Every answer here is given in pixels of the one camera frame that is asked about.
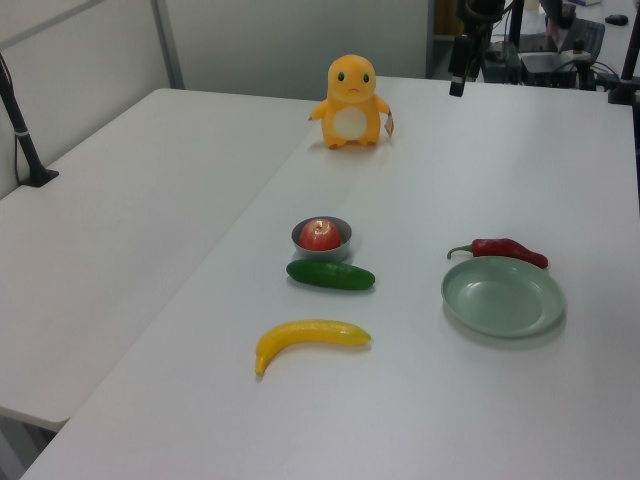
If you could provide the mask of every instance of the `pepper stem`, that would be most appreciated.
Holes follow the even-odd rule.
[[[465,252],[471,252],[473,253],[473,245],[464,245],[462,247],[456,247],[456,248],[452,248],[451,250],[449,250],[449,253],[447,253],[447,258],[449,260],[451,260],[451,254],[453,252],[457,252],[458,250],[464,250]]]

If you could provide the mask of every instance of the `green plate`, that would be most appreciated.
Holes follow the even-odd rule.
[[[563,316],[562,290],[549,274],[508,257],[478,257],[453,267],[442,298],[463,324],[496,337],[539,333]]]

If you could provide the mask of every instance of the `black pole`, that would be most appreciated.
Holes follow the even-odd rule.
[[[40,162],[36,147],[33,145],[31,135],[27,129],[27,125],[20,112],[20,107],[13,93],[13,84],[9,76],[4,59],[0,56],[0,96],[2,96],[2,102],[4,103],[9,119],[13,125],[15,135],[18,137],[24,156],[29,164],[29,180],[25,182],[25,185],[31,187],[41,187],[48,183],[50,180],[58,176],[58,172],[53,170],[47,170]]]
[[[633,30],[631,31],[631,39],[629,40],[629,48],[627,56],[624,59],[624,67],[622,69],[622,77],[620,83],[609,92],[609,103],[618,105],[631,105],[633,94],[636,86],[633,85],[633,71],[638,61],[638,49],[640,48],[640,10],[636,11],[636,19],[633,22]]]
[[[516,48],[520,46],[520,30],[522,29],[522,15],[524,12],[524,0],[513,0],[511,8],[511,25],[509,26],[509,41]]]

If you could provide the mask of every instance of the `metal bowl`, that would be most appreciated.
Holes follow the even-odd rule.
[[[338,228],[338,232],[340,233],[340,246],[337,248],[333,248],[331,250],[307,250],[306,248],[302,248],[300,244],[298,244],[298,239],[300,238],[300,233],[304,226],[309,223],[311,220],[315,220],[317,218],[329,220],[333,222],[335,226]],[[293,244],[296,247],[296,251],[298,255],[302,258],[307,258],[309,260],[320,260],[322,262],[342,262],[347,255],[349,255],[349,243],[351,242],[351,226],[345,222],[344,220],[336,217],[329,217],[326,215],[318,215],[316,217],[307,218],[303,220],[299,224],[295,226],[293,231],[291,232],[291,240],[293,240]]]

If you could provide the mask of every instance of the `toy fruit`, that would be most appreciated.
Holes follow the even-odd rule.
[[[307,250],[332,250],[340,246],[340,231],[335,223],[316,218],[303,227],[298,244]]]
[[[256,374],[264,375],[269,362],[280,350],[301,342],[324,342],[336,345],[366,345],[371,335],[357,325],[336,320],[298,320],[269,330],[256,346]]]
[[[366,290],[376,281],[373,273],[346,263],[294,260],[287,265],[291,278],[316,287],[341,290]]]
[[[329,68],[327,98],[311,112],[309,120],[322,120],[322,134],[333,149],[355,141],[375,145],[380,137],[380,112],[388,115],[385,129],[393,133],[387,102],[376,95],[373,65],[358,55],[345,55]]]
[[[518,242],[509,238],[490,238],[475,239],[471,245],[464,245],[449,250],[447,258],[451,258],[451,254],[458,250],[464,250],[473,253],[474,257],[511,257],[518,260],[529,262],[536,267],[545,269],[549,266],[547,257],[540,253],[532,252]]]

